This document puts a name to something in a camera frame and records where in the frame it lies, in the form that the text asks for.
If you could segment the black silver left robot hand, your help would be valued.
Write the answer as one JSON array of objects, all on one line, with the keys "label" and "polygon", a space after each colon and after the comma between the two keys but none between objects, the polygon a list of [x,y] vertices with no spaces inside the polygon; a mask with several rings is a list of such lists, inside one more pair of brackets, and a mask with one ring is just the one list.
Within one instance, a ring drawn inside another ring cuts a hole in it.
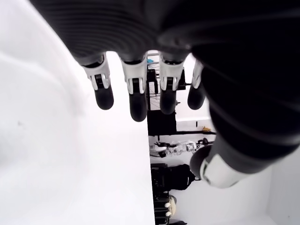
[{"label": "black silver left robot hand", "polygon": [[171,114],[183,63],[196,65],[188,106],[205,98],[217,131],[191,169],[228,188],[300,144],[300,3],[297,0],[34,0],[92,83],[114,103],[107,51],[121,60],[135,121],[146,117],[147,52],[160,61],[160,109]]}]

